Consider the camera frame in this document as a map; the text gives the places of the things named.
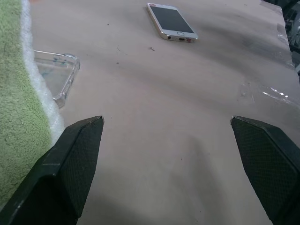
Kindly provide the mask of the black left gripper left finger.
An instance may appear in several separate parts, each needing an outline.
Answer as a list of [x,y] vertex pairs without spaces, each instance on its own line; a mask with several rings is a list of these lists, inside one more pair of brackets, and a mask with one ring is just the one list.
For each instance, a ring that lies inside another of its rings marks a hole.
[[68,126],[0,212],[2,225],[75,225],[96,171],[103,116]]

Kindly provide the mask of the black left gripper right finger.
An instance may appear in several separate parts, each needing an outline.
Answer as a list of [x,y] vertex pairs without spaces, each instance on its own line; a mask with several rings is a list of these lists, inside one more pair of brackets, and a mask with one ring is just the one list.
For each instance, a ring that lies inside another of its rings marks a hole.
[[274,225],[300,223],[300,149],[278,127],[233,116],[244,171]]

